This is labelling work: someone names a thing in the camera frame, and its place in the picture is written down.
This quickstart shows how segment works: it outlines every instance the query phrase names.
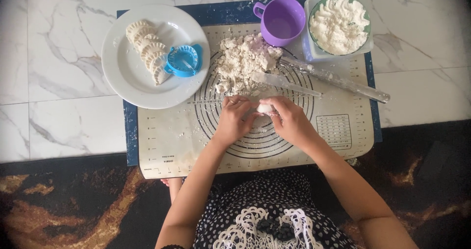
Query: white flour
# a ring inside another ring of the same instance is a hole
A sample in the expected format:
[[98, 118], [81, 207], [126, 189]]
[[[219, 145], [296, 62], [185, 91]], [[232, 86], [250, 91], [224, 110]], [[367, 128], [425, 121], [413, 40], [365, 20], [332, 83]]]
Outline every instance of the white flour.
[[221, 51], [224, 52], [218, 60], [214, 71], [220, 77], [220, 83], [215, 86], [217, 92], [227, 90], [232, 86], [228, 95], [257, 96], [258, 83], [252, 81], [255, 72], [265, 72], [275, 68], [276, 60], [281, 57], [283, 50], [272, 47], [262, 38], [262, 34], [247, 35], [239, 38], [226, 38], [221, 41]]
[[346, 55], [357, 51], [368, 39], [364, 32], [370, 21], [358, 1], [327, 0], [309, 20], [310, 32], [325, 51]]

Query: marble floor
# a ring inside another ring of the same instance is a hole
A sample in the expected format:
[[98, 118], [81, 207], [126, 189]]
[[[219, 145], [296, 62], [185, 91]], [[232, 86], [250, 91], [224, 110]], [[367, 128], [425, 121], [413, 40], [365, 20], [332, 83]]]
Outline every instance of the marble floor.
[[[126, 150], [101, 69], [116, 10], [239, 0], [0, 0], [0, 162]], [[471, 118], [466, 0], [368, 0], [382, 127]]]

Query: dough ball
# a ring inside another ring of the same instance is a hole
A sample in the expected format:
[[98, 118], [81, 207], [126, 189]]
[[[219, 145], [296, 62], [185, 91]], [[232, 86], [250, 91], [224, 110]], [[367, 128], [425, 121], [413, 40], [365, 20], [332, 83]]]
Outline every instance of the dough ball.
[[259, 113], [268, 113], [274, 110], [275, 108], [273, 107], [273, 105], [259, 105], [257, 107], [257, 112]]

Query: right hand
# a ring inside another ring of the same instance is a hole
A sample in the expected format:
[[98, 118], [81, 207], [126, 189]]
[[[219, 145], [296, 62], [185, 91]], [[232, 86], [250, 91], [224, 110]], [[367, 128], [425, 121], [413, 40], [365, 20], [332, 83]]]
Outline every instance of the right hand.
[[270, 113], [275, 132], [301, 150], [319, 137], [301, 107], [285, 96], [271, 96], [260, 100], [261, 104], [273, 105], [279, 114]]

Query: blue dumpling mold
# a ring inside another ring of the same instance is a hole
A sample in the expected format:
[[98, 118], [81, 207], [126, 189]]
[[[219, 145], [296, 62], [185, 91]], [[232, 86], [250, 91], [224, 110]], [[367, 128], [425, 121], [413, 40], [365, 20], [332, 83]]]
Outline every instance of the blue dumpling mold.
[[201, 69], [203, 48], [198, 45], [171, 47], [165, 72], [177, 77], [194, 76]]

